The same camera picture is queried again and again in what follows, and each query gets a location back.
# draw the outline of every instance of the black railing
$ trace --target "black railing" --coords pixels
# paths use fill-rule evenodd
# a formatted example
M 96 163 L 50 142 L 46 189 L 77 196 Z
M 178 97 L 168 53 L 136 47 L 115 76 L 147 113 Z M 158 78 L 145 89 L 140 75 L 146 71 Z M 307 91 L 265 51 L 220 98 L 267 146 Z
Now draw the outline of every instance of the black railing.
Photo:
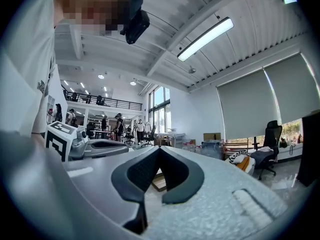
M 97 104 L 105 107 L 127 109 L 127 110 L 139 110 L 142 109 L 141 103 L 129 102 L 125 100 L 106 98 L 102 96 L 94 96 L 87 94 L 80 94 L 76 92 L 68 92 L 63 90 L 64 97 L 67 101 L 79 102 L 85 104 Z

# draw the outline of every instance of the linear light fixture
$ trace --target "linear light fixture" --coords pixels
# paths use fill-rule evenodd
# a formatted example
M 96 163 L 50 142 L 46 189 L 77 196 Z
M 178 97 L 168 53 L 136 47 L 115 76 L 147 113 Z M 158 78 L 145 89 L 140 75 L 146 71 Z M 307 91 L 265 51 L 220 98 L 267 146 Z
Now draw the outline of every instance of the linear light fixture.
M 229 17 L 224 18 L 219 23 L 209 28 L 206 32 L 200 35 L 196 40 L 190 43 L 182 52 L 178 54 L 178 59 L 182 62 L 187 60 L 202 47 L 210 43 L 212 40 L 232 29 L 234 24 Z

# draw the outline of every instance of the person in black clothing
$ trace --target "person in black clothing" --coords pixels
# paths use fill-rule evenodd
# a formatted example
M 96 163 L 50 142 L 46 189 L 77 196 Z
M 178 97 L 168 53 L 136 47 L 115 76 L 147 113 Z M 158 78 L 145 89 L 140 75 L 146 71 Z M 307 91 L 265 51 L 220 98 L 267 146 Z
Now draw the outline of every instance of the person in black clothing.
M 105 115 L 104 118 L 102 119 L 102 122 L 101 122 L 102 131 L 106 131 L 107 130 L 107 120 L 106 120 L 106 118 L 107 118 L 107 116 Z M 102 133 L 101 138 L 105 139 L 106 138 L 106 134 Z
M 124 120 L 122 119 L 121 113 L 117 114 L 116 117 L 118 118 L 118 121 L 116 121 L 116 140 L 118 142 L 121 142 L 121 135 L 124 131 Z

